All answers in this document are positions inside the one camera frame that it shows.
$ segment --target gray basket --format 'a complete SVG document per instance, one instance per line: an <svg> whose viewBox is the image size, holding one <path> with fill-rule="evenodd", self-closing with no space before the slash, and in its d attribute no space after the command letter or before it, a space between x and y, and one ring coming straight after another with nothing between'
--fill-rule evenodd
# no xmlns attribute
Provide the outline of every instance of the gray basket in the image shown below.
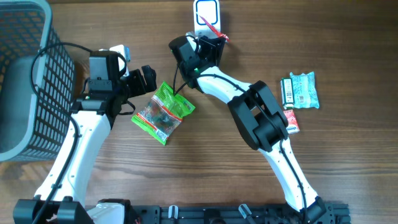
<svg viewBox="0 0 398 224"><path fill-rule="evenodd" d="M41 0L0 0L0 161L54 159L69 119L37 100L29 69L40 48L59 42L49 4ZM34 81L48 102L69 111L75 65L64 46L41 56Z"/></svg>

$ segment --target plastic bag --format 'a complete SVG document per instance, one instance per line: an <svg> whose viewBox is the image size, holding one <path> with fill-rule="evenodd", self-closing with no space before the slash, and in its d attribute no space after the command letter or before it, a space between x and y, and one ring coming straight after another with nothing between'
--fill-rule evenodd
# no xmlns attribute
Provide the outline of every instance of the plastic bag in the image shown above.
<svg viewBox="0 0 398 224"><path fill-rule="evenodd" d="M317 90L315 89L315 73L293 75L294 108L316 108L319 109Z"/></svg>
<svg viewBox="0 0 398 224"><path fill-rule="evenodd" d="M173 96L173 89L166 83L160 86L147 106L131 118L131 121L166 145L182 118L195 109L184 97Z"/></svg>

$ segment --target wooden surface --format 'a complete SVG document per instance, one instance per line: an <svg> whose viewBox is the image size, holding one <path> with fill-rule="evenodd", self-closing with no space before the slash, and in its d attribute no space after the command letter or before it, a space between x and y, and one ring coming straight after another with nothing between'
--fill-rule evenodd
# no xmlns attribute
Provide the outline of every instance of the wooden surface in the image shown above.
<svg viewBox="0 0 398 224"><path fill-rule="evenodd" d="M266 82L279 101L282 77L315 72L321 108L295 110L301 132L291 136L292 147L312 187L324 200L348 203L353 223L398 220L397 6L221 2L221 27L231 39L222 71L244 82ZM172 82L175 59L168 43L193 29L192 15L190 1L53 5L63 40L91 49L125 44L129 68L149 64L158 86ZM69 51L86 66L86 53ZM99 151L86 204L102 198L163 206L284 203L273 171L241 139L226 105L188 88L182 95L197 108L165 147L129 116L117 117ZM141 109L151 96L131 101ZM17 199L32 198L51 166L0 164L0 223L12 223Z"/></svg>

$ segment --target blue packet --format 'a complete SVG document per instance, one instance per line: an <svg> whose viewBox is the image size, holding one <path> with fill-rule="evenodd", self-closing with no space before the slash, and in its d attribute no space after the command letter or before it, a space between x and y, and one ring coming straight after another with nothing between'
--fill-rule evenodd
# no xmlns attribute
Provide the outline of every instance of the blue packet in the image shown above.
<svg viewBox="0 0 398 224"><path fill-rule="evenodd" d="M294 75L290 73L293 83L294 108L319 109L317 90L315 89L315 73Z"/></svg>

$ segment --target green package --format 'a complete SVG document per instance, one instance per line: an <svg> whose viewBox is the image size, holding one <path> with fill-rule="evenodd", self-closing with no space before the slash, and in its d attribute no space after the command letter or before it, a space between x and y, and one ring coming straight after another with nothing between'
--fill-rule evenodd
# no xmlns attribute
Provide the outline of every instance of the green package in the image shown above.
<svg viewBox="0 0 398 224"><path fill-rule="evenodd" d="M183 96L173 96L173 89L163 82L147 106L131 118L131 121L166 145L182 118L195 109Z"/></svg>

